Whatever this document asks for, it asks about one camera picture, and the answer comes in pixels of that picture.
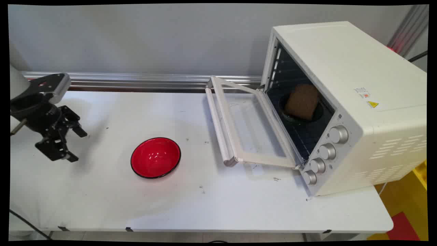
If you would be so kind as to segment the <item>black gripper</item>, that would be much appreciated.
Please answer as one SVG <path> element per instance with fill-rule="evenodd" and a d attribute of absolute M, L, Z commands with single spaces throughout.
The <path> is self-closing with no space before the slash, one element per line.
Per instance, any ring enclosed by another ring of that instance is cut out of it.
<path fill-rule="evenodd" d="M 65 136 L 69 129 L 83 138 L 88 136 L 80 124 L 80 117 L 67 106 L 56 106 L 53 93 L 21 94 L 10 101 L 10 115 L 25 126 L 42 135 L 43 139 L 35 144 L 51 161 L 79 160 L 67 148 Z"/>

